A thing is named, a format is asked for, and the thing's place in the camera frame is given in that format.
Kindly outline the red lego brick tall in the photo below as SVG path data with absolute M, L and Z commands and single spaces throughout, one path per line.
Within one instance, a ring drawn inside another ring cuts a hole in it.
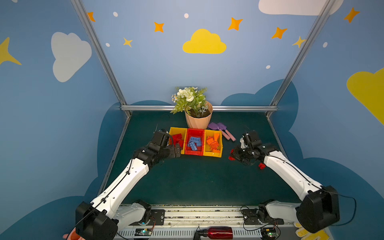
M 261 169 L 261 170 L 263 170 L 264 168 L 266 168 L 267 166 L 264 164 L 264 163 L 260 163 L 259 164 L 259 168 Z

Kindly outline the red lego brick smooth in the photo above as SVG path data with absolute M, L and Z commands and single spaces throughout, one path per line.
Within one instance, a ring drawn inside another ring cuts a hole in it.
M 235 161 L 236 160 L 235 157 L 234 157 L 234 149 L 232 149 L 231 152 L 230 152 L 229 160 L 231 160 L 231 161 Z

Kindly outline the blue lego brick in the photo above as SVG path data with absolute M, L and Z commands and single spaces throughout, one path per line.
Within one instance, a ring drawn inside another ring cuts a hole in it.
M 195 142 L 189 142 L 189 147 L 191 148 L 192 151 L 198 150 Z
M 195 143 L 197 147 L 200 147 L 202 145 L 201 138 L 198 137 L 190 137 L 189 143 Z

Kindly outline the orange curved lego piece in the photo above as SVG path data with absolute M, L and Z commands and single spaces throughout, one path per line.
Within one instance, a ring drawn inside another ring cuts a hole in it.
M 216 142 L 219 142 L 220 139 L 221 139 L 221 135 L 219 133 L 214 133 L 214 140 Z

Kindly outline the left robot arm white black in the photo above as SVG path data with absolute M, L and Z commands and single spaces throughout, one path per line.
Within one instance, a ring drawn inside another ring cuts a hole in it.
M 90 203 L 82 202 L 76 209 L 74 231 L 82 240 L 112 240 L 118 231 L 133 224 L 147 224 L 152 207 L 136 201 L 123 210 L 119 207 L 133 187 L 160 160 L 179 158 L 180 145 L 171 144 L 166 130 L 154 133 L 151 141 L 136 150 L 120 175 Z

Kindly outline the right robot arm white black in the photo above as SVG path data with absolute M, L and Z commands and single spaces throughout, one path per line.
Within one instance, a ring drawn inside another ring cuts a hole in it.
M 317 233 L 340 220 L 338 192 L 310 178 L 274 145 L 263 144 L 256 131 L 243 134 L 240 145 L 231 151 L 229 158 L 246 166 L 260 163 L 270 168 L 301 200 L 300 203 L 270 200 L 259 204 L 256 213 L 259 222 L 271 224 L 282 219 L 300 223 L 308 232 Z

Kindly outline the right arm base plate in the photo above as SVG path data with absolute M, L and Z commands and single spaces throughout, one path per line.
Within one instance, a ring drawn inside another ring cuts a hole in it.
M 283 219 L 274 219 L 269 216 L 264 209 L 241 209 L 241 213 L 244 217 L 245 225 L 266 225 L 277 224 L 283 225 L 285 222 Z

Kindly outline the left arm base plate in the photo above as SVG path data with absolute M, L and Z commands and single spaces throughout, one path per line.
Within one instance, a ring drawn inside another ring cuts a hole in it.
M 145 214 L 144 219 L 132 223 L 131 226 L 163 226 L 165 221 L 165 210 L 151 210 L 150 214 Z

